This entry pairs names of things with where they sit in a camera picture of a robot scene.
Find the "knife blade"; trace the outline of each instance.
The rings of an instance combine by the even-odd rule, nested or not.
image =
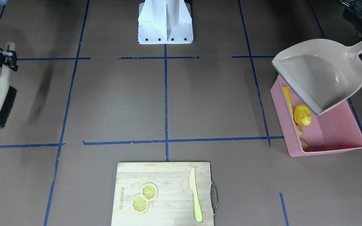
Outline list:
[[[196,180],[195,180],[195,167],[191,168],[191,172],[189,173],[189,188],[192,190],[194,194],[194,212],[195,212],[195,220],[197,222],[201,222],[203,220],[201,205],[199,204],[198,191],[196,188]]]

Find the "gray surface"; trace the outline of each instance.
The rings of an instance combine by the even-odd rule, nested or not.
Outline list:
[[[86,2],[10,0],[0,47],[12,40],[19,58],[76,57]],[[193,59],[119,60],[165,54],[136,44],[140,2],[90,2],[79,51],[90,60],[18,61],[0,130],[0,225],[109,226],[117,163],[165,161],[166,124],[170,161],[211,162],[216,225],[286,225],[280,194],[289,225],[362,225],[362,149],[292,158],[284,139],[263,139],[263,113],[269,135],[283,135],[270,95],[277,73],[271,57],[253,58],[255,72],[250,58],[231,57],[249,55],[238,1],[194,1],[194,43],[167,46],[167,56]],[[241,2],[254,56],[323,37],[308,1],[284,3]],[[341,6],[311,4],[325,37],[357,41]],[[351,100],[362,127],[362,89]],[[175,140],[197,138],[214,141]]]

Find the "white dustpan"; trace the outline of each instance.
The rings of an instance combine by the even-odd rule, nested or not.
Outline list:
[[[362,41],[344,46],[332,40],[307,40],[281,51],[273,67],[317,115],[345,101],[362,86]]]

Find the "metal handle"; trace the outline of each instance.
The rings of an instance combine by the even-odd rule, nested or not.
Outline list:
[[[216,206],[213,207],[213,204],[212,204],[213,216],[214,216],[214,213],[215,213],[217,207],[219,206],[219,194],[217,193],[217,188],[216,188],[216,186],[214,185],[213,181],[211,181],[211,186],[214,187],[214,190],[215,190],[215,192],[216,192]]]

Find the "green citrus slice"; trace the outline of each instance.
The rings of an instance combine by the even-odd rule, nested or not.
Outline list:
[[[146,183],[142,188],[142,196],[146,201],[152,201],[157,197],[158,189],[153,183]]]
[[[137,195],[132,200],[132,206],[137,213],[145,213],[148,210],[149,202],[143,199],[141,195]]]

